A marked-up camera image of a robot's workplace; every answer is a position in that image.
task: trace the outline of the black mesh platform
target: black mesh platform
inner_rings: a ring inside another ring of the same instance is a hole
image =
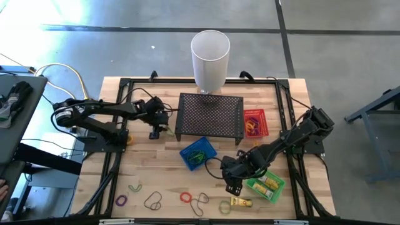
[[[181,93],[175,135],[243,139],[243,97]]]

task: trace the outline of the white cup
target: white cup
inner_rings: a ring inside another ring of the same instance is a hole
[[[202,31],[192,39],[191,49],[196,84],[203,94],[217,91],[226,79],[229,38],[219,31]]]

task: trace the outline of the blue plastic bin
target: blue plastic bin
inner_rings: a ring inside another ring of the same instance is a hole
[[[193,171],[196,168],[198,168],[199,166],[202,166],[204,164],[204,162],[203,162],[198,165],[193,165],[187,161],[187,158],[190,155],[190,153],[195,150],[204,151],[206,153],[206,159],[215,157],[217,155],[217,152],[215,151],[215,149],[213,148],[213,146],[210,144],[210,142],[207,140],[206,137],[202,137],[202,138],[198,139],[196,142],[194,142],[193,144],[189,145],[188,147],[186,147],[185,149],[183,149],[182,151],[179,152],[181,157],[183,158],[183,161],[186,163],[186,165],[190,169],[190,171]]]

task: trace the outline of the green plastic bin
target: green plastic bin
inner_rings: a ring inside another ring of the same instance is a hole
[[[279,184],[279,188],[278,188],[277,190],[275,190],[275,191],[271,190],[271,189],[268,188],[263,182],[259,181],[258,179],[254,179],[254,178],[251,178],[251,179],[246,180],[246,184],[247,184],[247,186],[249,186],[253,191],[256,191],[256,192],[257,192],[259,195],[261,195],[262,197],[264,197],[264,198],[270,200],[272,203],[276,203],[276,201],[278,200],[278,198],[280,197],[280,195],[281,195],[281,193],[282,193],[283,188],[285,187],[285,181],[282,180],[281,178],[279,178],[278,176],[276,176],[275,174],[269,172],[269,171],[267,171],[267,173],[266,173],[265,175],[266,175],[268,178],[271,178],[271,179],[275,180],[275,181]],[[266,188],[266,189],[272,191],[272,192],[274,193],[274,194],[272,195],[272,198],[269,199],[269,198],[268,198],[266,195],[264,195],[263,193],[261,193],[261,192],[255,190],[255,189],[253,188],[254,183],[258,183],[258,184],[262,185],[264,188]]]

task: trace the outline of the concrete floor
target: concrete floor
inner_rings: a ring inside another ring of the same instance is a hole
[[[287,29],[400,30],[397,0],[281,0],[281,4]],[[69,64],[82,74],[92,98],[98,97],[103,76],[149,76],[152,70],[160,76],[192,76],[189,45],[195,34],[42,31],[39,24],[279,29],[273,0],[9,1],[0,14],[0,52],[29,66]],[[230,76],[247,70],[256,77],[288,77],[280,34],[227,35]],[[400,180],[364,181],[378,171],[376,155],[364,125],[345,124],[343,117],[399,85],[400,37],[289,35],[288,39],[296,77],[306,78],[312,103],[336,123],[324,145],[337,214],[399,223]],[[0,59],[0,64],[11,63]],[[52,67],[44,74],[82,97],[71,71]],[[67,97],[51,87],[45,94],[52,101]],[[56,204],[59,210],[41,213],[60,216],[68,203],[67,197],[61,198]]]

